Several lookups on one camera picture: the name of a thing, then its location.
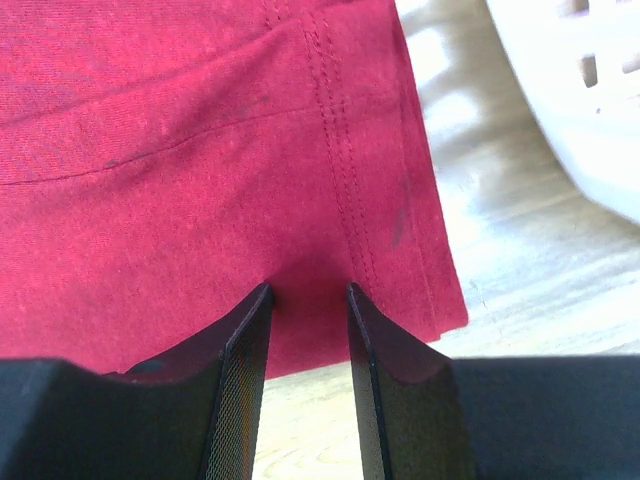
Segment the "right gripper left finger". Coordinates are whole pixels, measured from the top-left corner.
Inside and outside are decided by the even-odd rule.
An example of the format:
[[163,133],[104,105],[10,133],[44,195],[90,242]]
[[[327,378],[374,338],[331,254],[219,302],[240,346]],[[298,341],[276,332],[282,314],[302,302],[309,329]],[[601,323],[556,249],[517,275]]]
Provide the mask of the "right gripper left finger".
[[212,325],[124,373],[1,363],[5,479],[248,479],[271,332],[260,285]]

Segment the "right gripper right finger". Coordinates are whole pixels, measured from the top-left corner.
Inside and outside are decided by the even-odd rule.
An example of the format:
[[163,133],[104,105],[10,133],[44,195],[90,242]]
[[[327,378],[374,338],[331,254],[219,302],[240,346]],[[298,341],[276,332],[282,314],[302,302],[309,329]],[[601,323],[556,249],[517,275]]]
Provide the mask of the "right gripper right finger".
[[635,479],[635,355],[450,359],[357,285],[348,337],[367,479]]

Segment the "dark red t shirt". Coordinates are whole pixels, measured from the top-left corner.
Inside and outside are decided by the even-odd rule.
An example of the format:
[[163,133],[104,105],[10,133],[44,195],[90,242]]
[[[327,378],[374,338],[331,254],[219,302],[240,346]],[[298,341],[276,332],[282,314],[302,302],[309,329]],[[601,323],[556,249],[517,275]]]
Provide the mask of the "dark red t shirt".
[[391,1],[5,1],[1,354],[125,371],[275,295],[269,377],[346,290],[468,322]]

